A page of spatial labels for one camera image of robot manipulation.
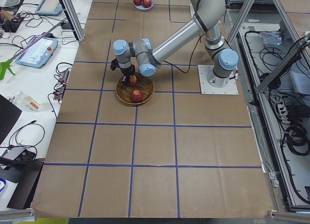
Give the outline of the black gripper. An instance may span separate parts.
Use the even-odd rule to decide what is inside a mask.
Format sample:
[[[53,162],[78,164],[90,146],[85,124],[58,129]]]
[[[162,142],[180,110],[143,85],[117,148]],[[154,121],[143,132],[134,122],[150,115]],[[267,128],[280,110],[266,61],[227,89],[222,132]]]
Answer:
[[[120,63],[117,59],[112,60],[110,69],[112,71],[115,71],[117,68],[119,68],[124,75],[122,82],[124,85],[129,84],[129,76],[133,75],[135,73],[135,65],[132,64],[131,61],[128,61],[126,63]]]

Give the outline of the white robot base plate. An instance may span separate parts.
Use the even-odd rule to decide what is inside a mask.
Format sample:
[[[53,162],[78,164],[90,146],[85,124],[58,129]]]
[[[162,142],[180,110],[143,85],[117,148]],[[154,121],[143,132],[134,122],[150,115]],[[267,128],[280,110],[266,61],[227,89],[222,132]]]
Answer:
[[[216,77],[213,65],[198,65],[201,94],[238,95],[238,89],[233,72],[227,78]]]

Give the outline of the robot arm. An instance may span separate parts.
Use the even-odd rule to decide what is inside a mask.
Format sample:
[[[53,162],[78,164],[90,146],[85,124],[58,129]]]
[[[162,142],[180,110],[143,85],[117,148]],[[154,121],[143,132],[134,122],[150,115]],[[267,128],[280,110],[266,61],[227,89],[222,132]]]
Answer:
[[[155,74],[156,69],[169,56],[197,36],[205,34],[205,49],[214,62],[213,69],[207,74],[207,81],[215,88],[227,85],[239,57],[234,50],[226,46],[218,26],[225,12],[225,0],[190,1],[194,8],[192,19],[155,49],[152,49],[147,38],[132,42],[119,39],[113,43],[116,58],[111,62],[110,68],[121,70],[125,84],[129,83],[130,76],[135,72],[131,58],[136,58],[141,74],[149,77]]]

